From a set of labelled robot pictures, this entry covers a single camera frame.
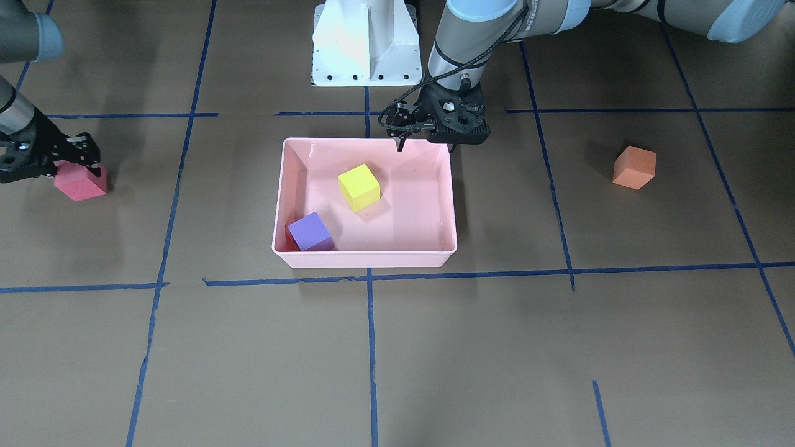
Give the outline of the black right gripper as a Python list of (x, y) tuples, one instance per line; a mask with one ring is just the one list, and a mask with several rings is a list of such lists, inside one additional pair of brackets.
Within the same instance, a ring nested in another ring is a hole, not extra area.
[(1, 184), (9, 184), (38, 176), (56, 176), (54, 161), (65, 160), (82, 165), (100, 178), (101, 153), (90, 133), (66, 135), (39, 109), (31, 121), (12, 134), (12, 140), (1, 141)]

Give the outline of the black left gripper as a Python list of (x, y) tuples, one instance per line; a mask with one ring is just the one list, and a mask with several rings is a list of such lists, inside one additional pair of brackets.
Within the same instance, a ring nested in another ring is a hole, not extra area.
[[(402, 153), (410, 135), (435, 131), (435, 122), (440, 125), (486, 123), (482, 88), (472, 84), (460, 84), (457, 88), (428, 84), (420, 90), (417, 104), (397, 100), (386, 108), (385, 116), (387, 135), (394, 139), (398, 153)], [(457, 143), (449, 143), (449, 155), (457, 148)]]

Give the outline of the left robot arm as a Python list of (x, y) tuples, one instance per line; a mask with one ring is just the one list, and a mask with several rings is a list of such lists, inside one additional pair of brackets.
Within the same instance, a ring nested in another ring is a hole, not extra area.
[(783, 1), (448, 1), (422, 80), (384, 108), (378, 125), (402, 151), (423, 133), (432, 143), (479, 145), (491, 130), (481, 78), (505, 43), (576, 28), (589, 12), (636, 14), (713, 42), (739, 43), (766, 27)]

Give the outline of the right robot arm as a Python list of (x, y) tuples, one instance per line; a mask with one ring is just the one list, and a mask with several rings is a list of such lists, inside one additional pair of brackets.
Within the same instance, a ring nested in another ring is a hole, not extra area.
[[(21, 1), (1, 2), (1, 62), (42, 61), (63, 54), (59, 26), (48, 14), (31, 12)], [(101, 153), (88, 133), (65, 135), (51, 119), (1, 79), (2, 183), (56, 176), (58, 161), (82, 165), (101, 176)]]

